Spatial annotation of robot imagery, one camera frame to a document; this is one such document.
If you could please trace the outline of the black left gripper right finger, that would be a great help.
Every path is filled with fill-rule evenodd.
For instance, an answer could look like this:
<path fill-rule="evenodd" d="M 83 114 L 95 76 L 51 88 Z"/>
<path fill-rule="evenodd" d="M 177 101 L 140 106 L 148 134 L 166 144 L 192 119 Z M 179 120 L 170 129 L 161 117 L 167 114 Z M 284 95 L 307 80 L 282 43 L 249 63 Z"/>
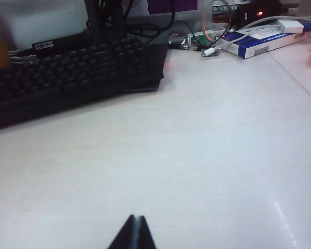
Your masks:
<path fill-rule="evenodd" d="M 156 249 L 156 245 L 144 216 L 139 217 L 137 248 Z"/>

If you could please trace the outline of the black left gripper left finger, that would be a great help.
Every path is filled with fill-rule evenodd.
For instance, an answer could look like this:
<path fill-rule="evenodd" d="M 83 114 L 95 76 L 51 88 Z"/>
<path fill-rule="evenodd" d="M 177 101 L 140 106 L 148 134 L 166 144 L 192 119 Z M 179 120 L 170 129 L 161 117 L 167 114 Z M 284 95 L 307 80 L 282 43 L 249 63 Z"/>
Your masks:
<path fill-rule="evenodd" d="M 134 215 L 128 217 L 108 248 L 137 248 L 137 218 Z"/>

